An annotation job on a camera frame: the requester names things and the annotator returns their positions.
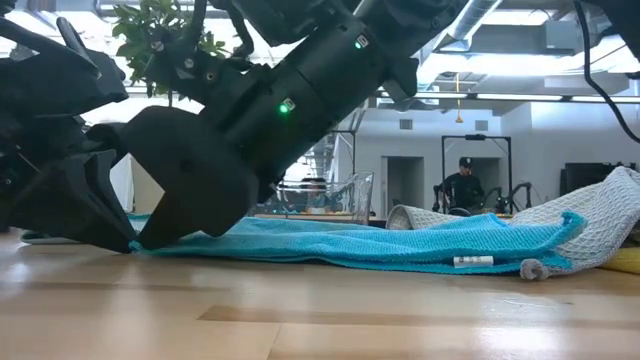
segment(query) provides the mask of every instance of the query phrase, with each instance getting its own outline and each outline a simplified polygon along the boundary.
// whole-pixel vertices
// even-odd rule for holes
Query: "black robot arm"
[[[128,252],[135,232],[109,181],[126,152],[79,116],[126,99],[124,73],[66,20],[65,46],[5,19],[12,7],[0,0],[0,36],[30,54],[0,62],[0,224]]]
[[[138,238],[147,248],[197,230],[223,234],[380,86],[394,100],[413,96],[411,56],[466,0],[365,0],[355,13],[338,0],[212,3],[235,14],[239,32],[241,14],[270,46],[304,40],[274,68],[246,61],[246,49],[213,57],[194,46],[206,10],[196,0],[190,35],[154,46],[147,78],[204,109],[150,107],[122,131],[126,149],[165,190]]]
[[[247,30],[247,25],[244,23],[244,17],[240,13],[240,10],[238,10],[231,0],[209,0],[209,2],[213,7],[224,10],[229,14],[231,24],[233,24],[238,37],[242,41],[242,44],[233,50],[231,57],[246,59],[249,55],[253,54],[253,39],[251,38],[251,34],[249,34],[249,30]]]

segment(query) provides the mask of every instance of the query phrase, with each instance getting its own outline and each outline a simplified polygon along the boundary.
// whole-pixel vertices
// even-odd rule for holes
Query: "blue towel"
[[[141,229],[146,219],[137,216],[131,221]],[[382,230],[354,224],[245,218],[218,238],[198,232],[158,250],[146,250],[137,242],[131,247],[152,256],[322,260],[360,269],[447,274],[517,271],[526,259],[570,269],[571,262],[553,249],[577,236],[586,220],[573,212],[564,213],[563,219],[560,225],[510,226],[487,214],[422,230]],[[453,258],[460,256],[493,256],[494,265],[456,268]]]

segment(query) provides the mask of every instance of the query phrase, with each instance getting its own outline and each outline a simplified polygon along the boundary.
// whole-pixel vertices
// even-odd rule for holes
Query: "black cap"
[[[464,166],[467,169],[471,169],[473,167],[473,159],[469,157],[461,157],[458,165]]]

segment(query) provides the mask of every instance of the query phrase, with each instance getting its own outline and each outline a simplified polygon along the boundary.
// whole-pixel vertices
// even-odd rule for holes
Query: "doorway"
[[[388,156],[383,157],[384,214],[389,215],[396,205],[407,205],[424,209],[424,158]]]
[[[501,174],[500,174],[500,159],[499,158],[473,158],[473,175],[480,180],[480,185],[484,189],[485,193],[489,193],[491,189],[498,186],[502,186]],[[507,196],[509,192],[508,187],[502,188],[502,195]],[[494,192],[487,198],[485,207],[492,207],[497,203],[498,194]]]

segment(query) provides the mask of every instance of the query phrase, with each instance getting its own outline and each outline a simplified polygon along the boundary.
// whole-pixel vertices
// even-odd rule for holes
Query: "wooden floor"
[[[640,277],[528,283],[2,239],[0,359],[640,359]]]

